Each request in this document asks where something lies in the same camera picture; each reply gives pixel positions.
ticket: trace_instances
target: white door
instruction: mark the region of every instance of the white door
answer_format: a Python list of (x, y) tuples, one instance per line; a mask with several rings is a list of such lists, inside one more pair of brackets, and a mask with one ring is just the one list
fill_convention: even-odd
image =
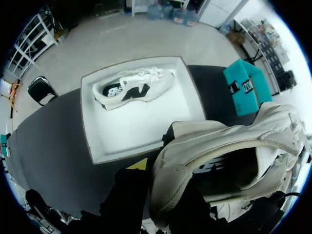
[(241, 0), (211, 0), (201, 11), (199, 22), (220, 27)]

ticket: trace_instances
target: white tray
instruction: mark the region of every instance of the white tray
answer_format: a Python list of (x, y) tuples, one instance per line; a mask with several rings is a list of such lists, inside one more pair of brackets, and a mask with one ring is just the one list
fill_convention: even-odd
[[(174, 85), (150, 101), (131, 101), (107, 111), (92, 93), (94, 83), (123, 70), (142, 67), (171, 69)], [(162, 135), (174, 121), (205, 120), (193, 79), (181, 57), (154, 57), (119, 63), (86, 75), (81, 80), (84, 132), (93, 163), (137, 155), (163, 145)]]

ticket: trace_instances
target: cable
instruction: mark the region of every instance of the cable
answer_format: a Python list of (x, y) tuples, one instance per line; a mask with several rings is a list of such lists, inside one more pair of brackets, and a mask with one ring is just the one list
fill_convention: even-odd
[(297, 196), (297, 197), (299, 197), (300, 193), (292, 192), (292, 193), (287, 193), (287, 194), (283, 195), (283, 197), (287, 197), (287, 196)]
[(283, 194), (283, 195), (277, 197), (274, 201), (279, 201), (279, 200), (282, 199), (283, 197), (288, 197), (288, 196), (297, 196), (297, 197), (299, 197), (299, 196), (300, 196), (300, 193), (292, 192), (292, 193)]

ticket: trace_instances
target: white leather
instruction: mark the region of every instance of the white leather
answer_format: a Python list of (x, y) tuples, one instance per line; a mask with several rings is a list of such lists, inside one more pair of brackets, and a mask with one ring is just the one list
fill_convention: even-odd
[[(265, 159), (266, 162), (258, 166), (257, 177), (235, 194), (205, 199), (218, 204), (256, 199), (275, 192), (285, 177), (290, 161), (288, 154), (298, 156), (303, 148), (298, 133), (294, 132), (298, 124), (301, 121), (292, 106), (274, 102), (263, 103), (249, 126), (228, 127), (209, 120), (173, 123), (175, 139), (160, 152), (153, 167), (150, 213), (156, 226), (168, 228), (166, 214), (178, 203), (193, 170), (210, 159), (238, 149), (256, 147), (257, 160)], [(275, 160), (279, 153), (283, 156)], [(268, 165), (272, 167), (263, 176)]]
[[(286, 193), (287, 188), (289, 187), (291, 178), (292, 178), (292, 172), (287, 171), (287, 173), (285, 174), (285, 177), (282, 180), (281, 185), (278, 187), (277, 190)], [(252, 204), (248, 200), (244, 200), (244, 199), (237, 199), (235, 201), (226, 202), (226, 203), (211, 202), (211, 204), (213, 203), (217, 207), (218, 218), (226, 218), (228, 222), (231, 222), (237, 219), (238, 217), (243, 215), (252, 207)]]

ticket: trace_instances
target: water bottle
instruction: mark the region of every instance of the water bottle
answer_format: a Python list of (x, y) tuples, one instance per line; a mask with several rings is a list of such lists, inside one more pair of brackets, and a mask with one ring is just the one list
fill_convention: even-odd
[(182, 24), (186, 16), (186, 12), (187, 11), (183, 7), (175, 8), (172, 14), (174, 22)]
[(157, 20), (161, 15), (161, 7), (158, 3), (149, 5), (147, 8), (147, 18), (149, 20)]
[(170, 2), (167, 2), (166, 5), (161, 8), (161, 18), (169, 20), (172, 17), (172, 11), (174, 7), (170, 5)]
[(184, 18), (183, 24), (188, 27), (194, 27), (197, 24), (199, 15), (196, 11), (188, 11)]
[(223, 35), (228, 35), (231, 30), (231, 27), (228, 24), (221, 25), (219, 32)]

